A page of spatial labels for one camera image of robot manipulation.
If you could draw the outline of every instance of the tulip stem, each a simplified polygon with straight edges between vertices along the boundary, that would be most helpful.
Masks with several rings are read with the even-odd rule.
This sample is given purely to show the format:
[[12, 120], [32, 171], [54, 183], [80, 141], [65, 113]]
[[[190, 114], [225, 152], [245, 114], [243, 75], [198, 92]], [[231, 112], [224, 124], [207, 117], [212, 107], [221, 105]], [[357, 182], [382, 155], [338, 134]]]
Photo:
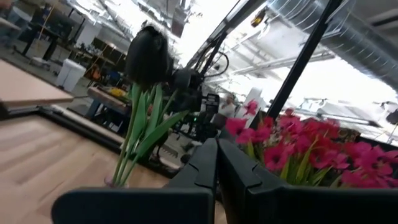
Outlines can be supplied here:
[[114, 171], [114, 174], [113, 174], [112, 182], [113, 182], [114, 185], [118, 185], [119, 184], [118, 183], [119, 173], [121, 173], [120, 176], [123, 175], [123, 170], [120, 170], [120, 168], [121, 168], [121, 164], [122, 164], [122, 161], [124, 159], [124, 156], [129, 156], [129, 155], [126, 155], [126, 149], [127, 149], [128, 143], [130, 141], [130, 136], [131, 136], [131, 133], [132, 133], [132, 127], [133, 127], [134, 120], [135, 120], [135, 117], [136, 117], [136, 114], [137, 114], [138, 101], [139, 101], [139, 98], [141, 96], [141, 93], [142, 93], [142, 88], [139, 85], [136, 87], [135, 91], [132, 91], [133, 96], [132, 96], [132, 99], [131, 99], [132, 108], [131, 108], [130, 122], [129, 122], [129, 127], [127, 129], [126, 137], [125, 137], [123, 145], [122, 145], [122, 149], [121, 149], [120, 157], [119, 157], [119, 160], [118, 160], [118, 164], [117, 164], [117, 166], [115, 168], [115, 171]]

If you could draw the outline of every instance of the wooden table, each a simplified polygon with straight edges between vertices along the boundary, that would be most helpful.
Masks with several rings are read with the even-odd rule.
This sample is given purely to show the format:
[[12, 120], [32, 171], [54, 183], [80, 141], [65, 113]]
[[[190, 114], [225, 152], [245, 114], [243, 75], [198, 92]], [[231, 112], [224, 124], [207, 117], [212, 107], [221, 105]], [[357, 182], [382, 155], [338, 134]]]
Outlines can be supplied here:
[[72, 102], [73, 96], [0, 60], [0, 101], [16, 108]]
[[7, 27], [13, 28], [15, 30], [21, 29], [18, 26], [15, 26], [14, 24], [10, 23], [9, 21], [7, 21], [6, 19], [1, 18], [1, 17], [0, 17], [0, 26], [7, 26]]
[[[4, 224], [51, 224], [58, 196], [79, 187], [103, 187], [118, 161], [117, 154], [38, 116], [0, 121], [0, 137]], [[134, 188], [161, 188], [168, 182], [140, 165], [128, 180]], [[223, 207], [216, 202], [215, 224], [225, 223]]]

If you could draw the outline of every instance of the ventilation duct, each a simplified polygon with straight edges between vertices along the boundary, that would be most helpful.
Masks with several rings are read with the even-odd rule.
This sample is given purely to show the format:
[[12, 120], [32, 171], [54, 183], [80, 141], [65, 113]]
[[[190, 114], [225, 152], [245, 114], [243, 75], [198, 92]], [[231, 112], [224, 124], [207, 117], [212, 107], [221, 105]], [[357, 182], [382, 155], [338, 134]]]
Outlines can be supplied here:
[[[267, 6], [309, 34], [327, 3], [328, 0], [268, 0]], [[339, 28], [339, 32], [325, 35], [321, 44], [363, 74], [379, 78], [398, 91], [398, 48], [349, 13], [347, 5], [330, 24], [333, 30]]]

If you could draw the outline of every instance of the white container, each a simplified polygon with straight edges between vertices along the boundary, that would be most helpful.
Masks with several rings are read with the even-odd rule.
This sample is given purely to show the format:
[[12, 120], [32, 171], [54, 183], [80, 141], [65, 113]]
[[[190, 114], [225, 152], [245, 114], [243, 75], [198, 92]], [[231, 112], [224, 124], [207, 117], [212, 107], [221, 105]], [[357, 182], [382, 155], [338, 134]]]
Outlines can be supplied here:
[[86, 72], [86, 68], [76, 62], [65, 59], [60, 73], [58, 74], [57, 86], [62, 86], [64, 90], [72, 92], [77, 82]]

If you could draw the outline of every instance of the black tulip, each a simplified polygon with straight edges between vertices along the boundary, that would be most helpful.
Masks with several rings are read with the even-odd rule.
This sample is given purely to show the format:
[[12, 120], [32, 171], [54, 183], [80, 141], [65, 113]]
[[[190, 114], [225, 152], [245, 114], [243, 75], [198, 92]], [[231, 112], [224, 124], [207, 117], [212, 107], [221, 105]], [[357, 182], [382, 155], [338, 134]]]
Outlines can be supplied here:
[[156, 83], [166, 81], [170, 69], [166, 37], [152, 26], [142, 28], [127, 52], [127, 77], [146, 91]]

